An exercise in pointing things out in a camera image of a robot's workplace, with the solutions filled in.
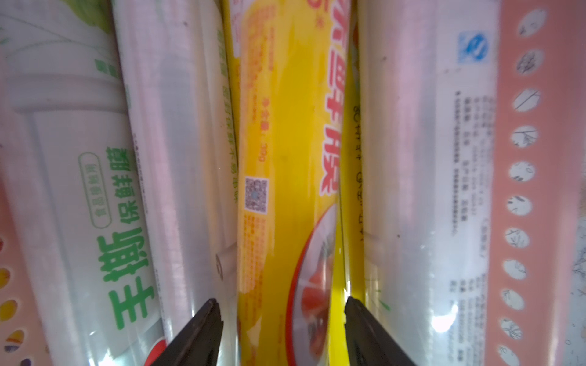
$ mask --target circular logo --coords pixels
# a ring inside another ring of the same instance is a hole
[[[145,361],[145,366],[150,366],[167,348],[167,342],[164,339],[158,340],[157,343],[151,349],[148,357]]]
[[[483,60],[488,54],[488,40],[486,37],[482,33],[472,37],[466,47],[466,53],[475,60]]]
[[[321,365],[327,353],[337,217],[334,204],[316,224],[297,262],[285,317],[290,366]]]

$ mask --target plastic film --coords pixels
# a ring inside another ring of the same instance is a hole
[[[498,1],[360,1],[366,306],[420,366],[483,363]]]
[[[6,189],[55,365],[164,347],[109,11],[0,4]]]
[[[325,364],[350,1],[247,1],[243,15],[241,364]]]
[[[218,364],[234,364],[238,182],[221,13],[212,0],[137,0],[114,15],[166,338],[215,297]]]

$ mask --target yellow cling film box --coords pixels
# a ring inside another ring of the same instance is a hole
[[[241,364],[326,363],[350,0],[252,0],[241,24]]]

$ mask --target barcode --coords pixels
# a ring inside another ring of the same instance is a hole
[[[268,179],[246,177],[244,208],[259,214],[267,213]]]

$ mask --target blue logo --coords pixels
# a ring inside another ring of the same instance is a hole
[[[485,62],[489,51],[488,38],[484,33],[460,33],[458,37],[458,63]]]

